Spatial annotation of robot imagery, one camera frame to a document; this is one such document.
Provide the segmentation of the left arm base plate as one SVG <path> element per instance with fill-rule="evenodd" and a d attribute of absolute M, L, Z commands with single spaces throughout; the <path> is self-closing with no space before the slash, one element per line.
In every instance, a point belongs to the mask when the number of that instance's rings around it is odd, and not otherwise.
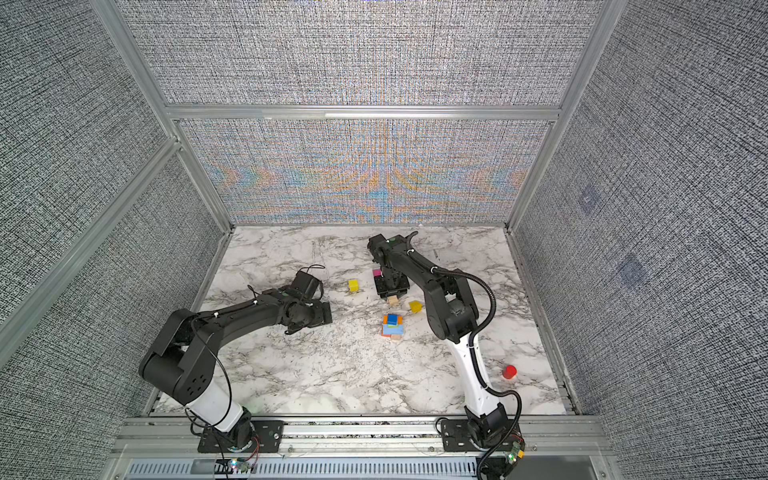
<path fill-rule="evenodd" d="M 200 434 L 198 453 L 245 454 L 277 453 L 282 441 L 285 423 L 280 420 L 251 420 L 239 422 L 229 432 L 206 427 Z"/>

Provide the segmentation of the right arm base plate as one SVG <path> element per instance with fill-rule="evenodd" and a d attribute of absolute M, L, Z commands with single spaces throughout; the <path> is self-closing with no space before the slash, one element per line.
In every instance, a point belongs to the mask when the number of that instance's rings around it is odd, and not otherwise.
<path fill-rule="evenodd" d="M 526 448 L 526 442 L 519 429 L 505 437 L 507 426 L 502 427 L 498 433 L 492 434 L 486 440 L 473 436 L 469 421 L 466 419 L 439 417 L 435 421 L 435 428 L 441 438 L 443 450 L 446 452 L 481 452 L 497 446 L 499 451 L 517 454 Z"/>

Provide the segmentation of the light blue wood block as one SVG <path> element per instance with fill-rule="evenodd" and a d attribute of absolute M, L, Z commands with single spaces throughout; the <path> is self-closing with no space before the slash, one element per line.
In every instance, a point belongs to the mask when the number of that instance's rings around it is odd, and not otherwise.
<path fill-rule="evenodd" d="M 402 326 L 398 326 L 398 327 L 394 327 L 394 328 L 387 328 L 387 327 L 385 327 L 383 325 L 382 329 L 388 330 L 391 333 L 391 335 L 395 335 L 395 334 L 403 335 L 403 333 L 404 333 L 404 326 L 403 325 Z"/>

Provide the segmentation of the orange wood block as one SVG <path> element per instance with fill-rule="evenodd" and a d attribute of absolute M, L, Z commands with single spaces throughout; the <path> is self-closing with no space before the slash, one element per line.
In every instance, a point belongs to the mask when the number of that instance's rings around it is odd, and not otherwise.
<path fill-rule="evenodd" d="M 387 315 L 383 319 L 383 325 L 387 328 L 402 326 L 403 319 L 399 315 Z"/>

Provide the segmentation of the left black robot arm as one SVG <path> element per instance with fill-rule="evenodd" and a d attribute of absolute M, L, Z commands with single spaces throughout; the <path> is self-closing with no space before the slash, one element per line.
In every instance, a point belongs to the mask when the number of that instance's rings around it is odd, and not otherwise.
<path fill-rule="evenodd" d="M 193 424 L 230 451 L 253 447 L 251 413 L 234 400 L 231 381 L 214 380 L 223 346 L 256 330 L 283 326 L 287 335 L 332 322 L 331 305 L 268 290 L 216 311 L 170 314 L 139 364 L 139 376 L 193 414 Z"/>

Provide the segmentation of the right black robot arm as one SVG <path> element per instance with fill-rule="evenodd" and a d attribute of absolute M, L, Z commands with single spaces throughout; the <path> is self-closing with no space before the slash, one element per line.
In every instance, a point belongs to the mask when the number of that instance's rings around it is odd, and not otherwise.
<path fill-rule="evenodd" d="M 496 313 L 495 295 L 477 276 L 442 268 L 418 253 L 413 237 L 378 234 L 368 239 L 367 249 L 380 270 L 374 277 L 377 294 L 400 298 L 411 285 L 421 289 L 428 325 L 456 361 L 470 438 L 489 450 L 507 438 L 514 424 L 501 399 L 518 396 L 493 389 L 479 348 L 477 336 Z"/>

